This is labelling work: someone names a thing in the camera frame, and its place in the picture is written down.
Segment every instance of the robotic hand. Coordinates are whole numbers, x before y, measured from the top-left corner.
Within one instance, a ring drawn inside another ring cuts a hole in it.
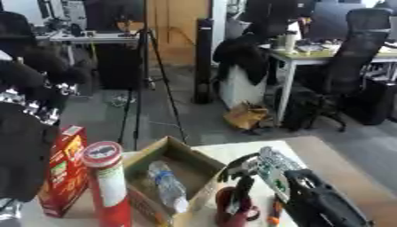
[[[374,223],[335,188],[271,147],[232,161],[218,181],[259,175],[299,227],[370,227]]]
[[[0,223],[40,190],[67,98],[89,82],[79,67],[54,59],[46,68],[50,55],[29,54],[23,64],[0,51]]]

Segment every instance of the tripod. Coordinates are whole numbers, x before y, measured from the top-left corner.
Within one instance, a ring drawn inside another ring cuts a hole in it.
[[[178,126],[179,132],[181,134],[181,139],[182,141],[186,144],[186,137],[183,132],[182,124],[179,118],[179,113],[178,109],[176,108],[174,98],[171,93],[171,89],[169,88],[169,80],[166,75],[166,70],[164,69],[160,52],[159,52],[159,44],[154,36],[153,32],[151,29],[148,28],[148,22],[147,22],[147,0],[144,0],[144,27],[140,29],[136,34],[139,35],[138,39],[138,46],[137,46],[137,51],[140,53],[142,56],[142,73],[143,73],[143,78],[142,74],[138,74],[138,86],[137,86],[137,96],[136,96],[136,124],[135,124],[135,130],[134,130],[134,149],[137,150],[137,142],[139,139],[139,126],[140,126],[140,120],[141,120],[141,113],[142,113],[142,86],[143,82],[156,82],[156,81],[163,81],[166,90],[167,90],[167,96],[168,99],[171,103],[173,113],[175,116],[175,121]],[[149,41],[148,38],[150,38],[152,42],[152,48],[154,50],[154,53],[156,54],[156,59],[157,62],[159,63],[160,71],[161,71],[161,78],[158,80],[152,80],[149,77]],[[122,144],[122,139],[124,138],[124,131],[126,128],[126,123],[127,123],[127,118],[128,118],[128,112],[129,112],[129,106],[130,106],[130,101],[132,100],[132,88],[128,89],[128,100],[127,104],[124,106],[124,117],[122,120],[122,126],[121,126],[121,133],[118,142]]]

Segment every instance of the desk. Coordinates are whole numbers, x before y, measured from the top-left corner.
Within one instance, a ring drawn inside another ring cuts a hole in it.
[[[46,33],[45,35],[36,35],[35,39],[38,42],[47,42],[50,40],[51,37],[53,37],[57,33],[58,33],[58,31],[53,31],[53,32]]]
[[[74,65],[74,52],[73,45],[75,44],[132,44],[137,45],[139,35],[134,37],[122,37],[119,36],[122,33],[96,33],[92,37],[81,36],[76,37],[64,32],[58,32],[57,34],[50,37],[52,43],[65,43],[67,45],[67,56],[69,58],[70,65]]]
[[[284,119],[285,109],[288,105],[288,101],[291,94],[293,78],[295,76],[296,66],[307,66],[307,65],[323,65],[327,63],[333,56],[332,51],[318,51],[312,52],[310,55],[305,53],[285,53],[285,51],[274,51],[269,50],[270,56],[283,61],[286,64],[286,78],[283,85],[283,94],[281,102],[277,112],[276,125],[281,125]],[[397,62],[397,50],[391,50],[389,52],[379,53],[373,60],[372,63],[392,63]]]
[[[316,137],[288,138],[285,141],[259,141],[240,144],[204,145],[194,147],[198,151],[227,164],[236,158],[257,152],[265,145],[274,146],[284,155],[303,165],[303,162],[320,175],[325,181],[334,184],[350,200],[352,200],[368,218],[375,220],[377,227],[394,226],[397,198],[388,190],[368,178],[352,164],[344,160],[338,153]],[[261,208],[262,215],[257,221],[247,224],[247,227],[267,227],[265,224],[266,208],[273,192],[256,176],[251,196],[254,205]],[[152,227],[142,216],[134,212],[134,227]],[[215,227],[214,198],[212,198],[191,221],[192,227]],[[50,218],[43,214],[37,201],[34,200],[24,207],[21,226],[29,227],[69,227],[69,226],[97,226],[94,219],[92,199],[88,191],[72,206],[64,219]],[[291,218],[283,213],[281,225],[296,227]]]

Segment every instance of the pringles can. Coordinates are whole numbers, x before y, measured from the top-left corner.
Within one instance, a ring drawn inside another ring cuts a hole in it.
[[[101,227],[130,227],[132,224],[122,152],[119,144],[105,141],[88,146],[82,155]]]

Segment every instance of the black office chair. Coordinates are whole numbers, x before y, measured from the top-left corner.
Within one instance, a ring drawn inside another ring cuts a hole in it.
[[[340,100],[365,89],[366,68],[389,36],[390,16],[391,11],[386,9],[350,11],[346,16],[348,34],[339,51],[315,73],[299,75],[300,83],[318,94],[308,129],[322,115],[340,123],[339,131],[346,130]]]

